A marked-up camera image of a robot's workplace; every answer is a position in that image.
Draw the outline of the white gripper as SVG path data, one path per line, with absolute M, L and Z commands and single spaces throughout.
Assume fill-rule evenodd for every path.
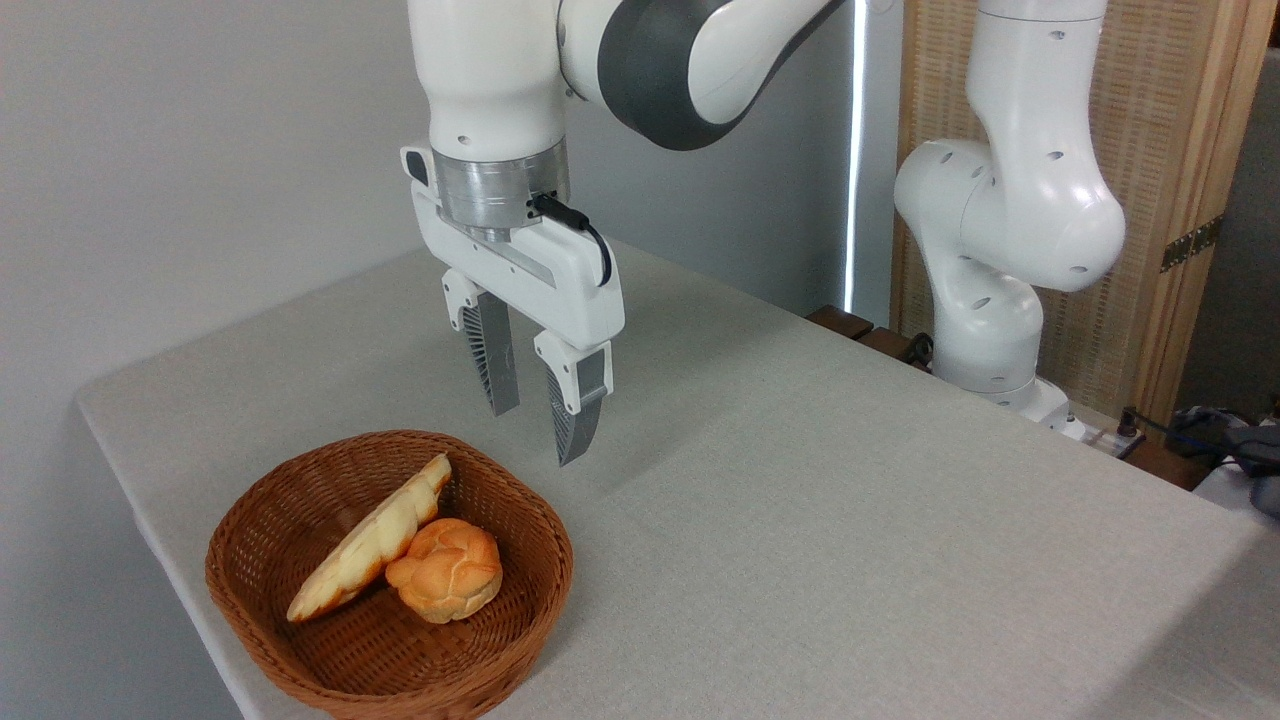
M 620 273 L 602 283 L 598 243 L 531 205 L 543 193 L 568 197 L 566 149 L 463 161 L 403 147 L 401 159 L 425 243 L 453 268 L 442 278 L 451 325 L 466 338 L 493 414 L 518 406 L 509 305 L 547 328 L 535 350 L 547 366 L 558 462 L 572 462 L 588 451 L 614 389 L 609 340 L 623 329 L 625 310 Z

